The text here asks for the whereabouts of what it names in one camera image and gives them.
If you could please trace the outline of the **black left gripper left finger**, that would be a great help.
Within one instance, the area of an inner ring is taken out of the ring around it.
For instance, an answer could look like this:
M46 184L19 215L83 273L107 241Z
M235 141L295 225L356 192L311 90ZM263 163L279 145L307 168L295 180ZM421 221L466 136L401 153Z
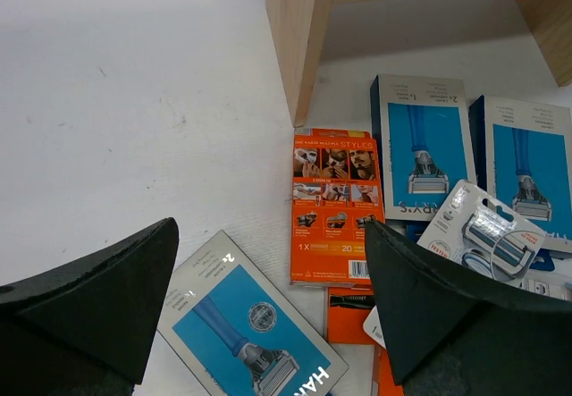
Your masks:
M179 245L169 217L1 288L3 395L131 395L147 368Z

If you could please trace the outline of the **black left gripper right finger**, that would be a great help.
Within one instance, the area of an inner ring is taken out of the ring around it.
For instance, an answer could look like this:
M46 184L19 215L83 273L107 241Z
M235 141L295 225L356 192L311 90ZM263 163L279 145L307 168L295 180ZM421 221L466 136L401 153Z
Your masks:
M468 270L373 221L366 260L407 395L569 395L571 304Z

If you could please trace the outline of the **clear blister razor pack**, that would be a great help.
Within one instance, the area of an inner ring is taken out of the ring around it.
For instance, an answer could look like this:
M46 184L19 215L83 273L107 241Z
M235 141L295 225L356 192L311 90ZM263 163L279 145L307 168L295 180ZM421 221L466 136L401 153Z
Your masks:
M461 180L417 244L496 282L520 287L545 239L542 228Z

